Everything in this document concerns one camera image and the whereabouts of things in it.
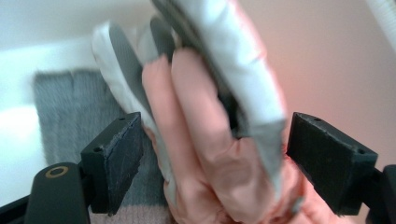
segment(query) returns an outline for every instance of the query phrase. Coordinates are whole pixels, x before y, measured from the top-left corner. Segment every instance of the white surface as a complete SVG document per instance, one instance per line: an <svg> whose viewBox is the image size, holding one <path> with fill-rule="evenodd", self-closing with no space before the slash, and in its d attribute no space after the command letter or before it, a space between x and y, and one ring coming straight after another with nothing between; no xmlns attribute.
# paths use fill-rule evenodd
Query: white surface
<svg viewBox="0 0 396 224"><path fill-rule="evenodd" d="M396 55L365 1L240 2L266 44L289 118L299 111L325 119L378 152L379 169L396 163ZM132 26L147 19L147 12L152 12L148 1L0 0L0 113L16 115L16 109L22 111L19 117L34 120L32 110L17 107L32 105L36 70L95 66L89 44L93 26L109 18ZM6 119L0 119L0 205L4 195L11 200L28 191L31 177L8 171L12 164L34 161L22 155L40 147L35 122L26 122L21 132L30 134L28 144L8 132L19 129L16 123L1 118ZM364 218L362 213L358 223Z"/></svg>
<svg viewBox="0 0 396 224"><path fill-rule="evenodd" d="M396 2L394 0L366 0L366 2L396 52Z"/></svg>

